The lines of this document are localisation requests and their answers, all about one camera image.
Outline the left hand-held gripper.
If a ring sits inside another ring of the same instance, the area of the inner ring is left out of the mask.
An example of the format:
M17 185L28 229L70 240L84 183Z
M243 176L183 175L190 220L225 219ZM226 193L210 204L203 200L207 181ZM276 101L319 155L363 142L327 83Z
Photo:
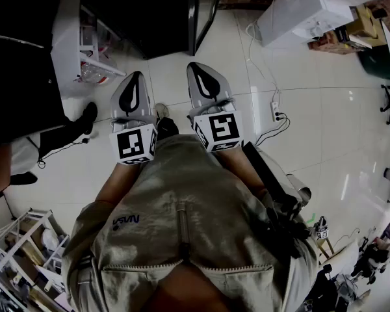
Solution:
M134 71L120 83L110 99L110 111L110 142L117 163L130 166L152 161L157 119L141 71Z

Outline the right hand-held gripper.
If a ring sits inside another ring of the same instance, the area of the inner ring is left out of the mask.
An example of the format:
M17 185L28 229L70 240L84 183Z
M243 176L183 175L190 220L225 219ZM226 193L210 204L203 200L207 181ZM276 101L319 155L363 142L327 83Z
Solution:
M241 112L235 108L227 79L199 62L188 64L187 79L192 104L188 118L205 150L211 153L241 145Z

